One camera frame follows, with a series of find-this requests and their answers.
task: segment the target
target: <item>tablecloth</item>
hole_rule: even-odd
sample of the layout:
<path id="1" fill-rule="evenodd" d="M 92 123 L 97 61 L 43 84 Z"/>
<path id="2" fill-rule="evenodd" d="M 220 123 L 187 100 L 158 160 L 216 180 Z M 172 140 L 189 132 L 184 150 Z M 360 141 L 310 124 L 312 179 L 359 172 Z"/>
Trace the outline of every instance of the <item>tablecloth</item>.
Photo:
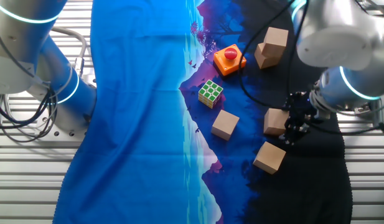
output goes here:
<path id="1" fill-rule="evenodd" d="M 342 136 L 312 131 L 293 147 L 263 135 L 267 108 L 238 77 L 223 81 L 213 53 L 246 42 L 281 8 L 269 0 L 94 0 L 91 52 L 98 99 L 63 181 L 54 223 L 350 223 L 352 192 Z M 246 56 L 243 82 L 281 106 L 293 41 L 277 67 Z M 265 33 L 253 46 L 263 41 Z M 293 91 L 321 69 L 292 66 Z M 214 109 L 198 101 L 207 80 L 223 87 Z M 211 134 L 220 110 L 240 117 L 226 142 Z M 335 116 L 324 125 L 338 130 Z M 287 154 L 269 175 L 252 162 L 269 141 Z"/>

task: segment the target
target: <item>red button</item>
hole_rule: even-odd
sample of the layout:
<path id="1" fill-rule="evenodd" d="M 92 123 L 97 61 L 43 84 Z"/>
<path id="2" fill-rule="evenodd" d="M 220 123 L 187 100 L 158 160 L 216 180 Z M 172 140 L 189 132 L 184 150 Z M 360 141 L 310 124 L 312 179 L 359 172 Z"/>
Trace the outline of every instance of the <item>red button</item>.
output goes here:
<path id="1" fill-rule="evenodd" d="M 225 58 L 228 60 L 233 60 L 237 57 L 237 51 L 234 48 L 229 47 L 225 50 Z"/>

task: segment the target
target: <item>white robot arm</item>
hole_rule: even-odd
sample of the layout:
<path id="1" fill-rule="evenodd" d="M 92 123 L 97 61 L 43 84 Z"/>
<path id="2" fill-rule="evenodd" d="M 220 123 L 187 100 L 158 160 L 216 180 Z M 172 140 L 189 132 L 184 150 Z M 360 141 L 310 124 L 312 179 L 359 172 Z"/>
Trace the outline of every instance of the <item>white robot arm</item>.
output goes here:
<path id="1" fill-rule="evenodd" d="M 295 1 L 291 12 L 294 30 L 302 24 L 299 58 L 328 69 L 309 93 L 291 96 L 293 101 L 308 101 L 313 110 L 302 112 L 306 123 L 293 121 L 292 116 L 281 138 L 293 143 L 306 133 L 309 123 L 366 103 L 374 127 L 384 131 L 384 17 L 368 15 L 354 0 L 310 0 L 307 8 L 305 0 Z"/>
<path id="2" fill-rule="evenodd" d="M 57 95 L 56 125 L 78 131 L 88 127 L 96 89 L 49 36 L 66 2 L 0 0 L 0 93 L 28 91 L 42 100 L 49 87 Z"/>

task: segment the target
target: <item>wooden cube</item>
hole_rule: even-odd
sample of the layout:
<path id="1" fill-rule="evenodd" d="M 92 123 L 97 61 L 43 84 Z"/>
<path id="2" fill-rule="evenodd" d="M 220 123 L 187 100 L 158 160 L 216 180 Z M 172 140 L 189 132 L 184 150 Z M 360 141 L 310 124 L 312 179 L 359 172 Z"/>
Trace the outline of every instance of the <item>wooden cube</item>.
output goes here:
<path id="1" fill-rule="evenodd" d="M 288 34 L 288 30 L 269 27 L 264 39 L 262 55 L 281 57 L 286 49 Z"/>
<path id="2" fill-rule="evenodd" d="M 280 62 L 280 57 L 265 57 L 262 55 L 262 50 L 264 47 L 264 43 L 258 44 L 255 51 L 255 59 L 260 66 L 260 69 L 268 68 L 277 65 Z"/>
<path id="3" fill-rule="evenodd" d="M 268 112 L 266 112 L 265 114 L 264 134 L 276 137 L 284 134 L 284 132 L 286 131 L 284 124 L 286 123 L 288 118 L 288 111 L 269 108 Z"/>
<path id="4" fill-rule="evenodd" d="M 286 152 L 268 142 L 265 142 L 255 157 L 254 165 L 269 174 L 279 170 Z"/>
<path id="5" fill-rule="evenodd" d="M 238 121 L 239 117 L 221 110 L 212 125 L 211 133 L 229 141 Z"/>

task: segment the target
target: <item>black fabric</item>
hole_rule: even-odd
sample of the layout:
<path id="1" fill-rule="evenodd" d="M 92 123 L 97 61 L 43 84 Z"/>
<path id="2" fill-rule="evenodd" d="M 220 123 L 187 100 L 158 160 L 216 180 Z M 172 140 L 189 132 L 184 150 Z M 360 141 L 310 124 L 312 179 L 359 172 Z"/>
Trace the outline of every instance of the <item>black fabric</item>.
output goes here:
<path id="1" fill-rule="evenodd" d="M 269 0 L 233 2 L 241 5 L 244 17 L 248 18 L 242 25 L 250 33 L 243 34 L 240 42 L 247 42 L 284 6 Z M 271 26 L 293 30 L 289 14 L 284 14 Z M 264 36 L 265 32 L 252 46 L 260 43 Z M 249 76 L 248 83 L 261 83 L 257 88 L 260 89 L 261 96 L 266 96 L 263 100 L 267 103 L 276 106 L 284 103 L 287 66 L 293 40 L 294 34 L 290 32 L 288 47 L 278 66 L 265 70 L 250 66 L 244 71 Z M 249 53 L 253 54 L 254 51 L 255 47 L 251 47 Z M 291 68 L 292 91 L 307 91 L 308 86 L 319 79 L 323 70 L 304 65 L 295 55 Z M 335 114 L 321 126 L 339 131 Z M 244 209 L 241 216 L 243 223 L 350 223 L 352 189 L 344 159 L 343 137 L 321 133 L 311 128 L 311 134 L 294 146 L 285 146 L 277 139 L 270 139 L 269 142 L 284 149 L 287 152 L 286 157 L 274 175 L 258 168 L 250 170 L 247 174 L 250 181 L 248 186 L 257 192 L 258 196 L 250 199 Z"/>

